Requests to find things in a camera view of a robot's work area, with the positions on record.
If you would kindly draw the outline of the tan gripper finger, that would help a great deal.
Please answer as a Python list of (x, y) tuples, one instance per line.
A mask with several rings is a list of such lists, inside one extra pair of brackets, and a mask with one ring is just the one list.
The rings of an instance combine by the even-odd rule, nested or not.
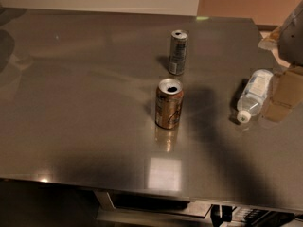
[(261, 39), (258, 43), (258, 47), (264, 50), (274, 50), (278, 49), (278, 42), (280, 38), (281, 27), (278, 26), (268, 35)]
[(303, 67), (291, 66), (272, 77), (261, 115), (267, 120), (280, 122), (302, 101)]

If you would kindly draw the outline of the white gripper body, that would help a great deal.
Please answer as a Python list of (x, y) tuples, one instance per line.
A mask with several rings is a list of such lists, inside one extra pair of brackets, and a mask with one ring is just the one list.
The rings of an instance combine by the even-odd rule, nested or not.
[(278, 55), (290, 64), (303, 65), (303, 1), (280, 27)]

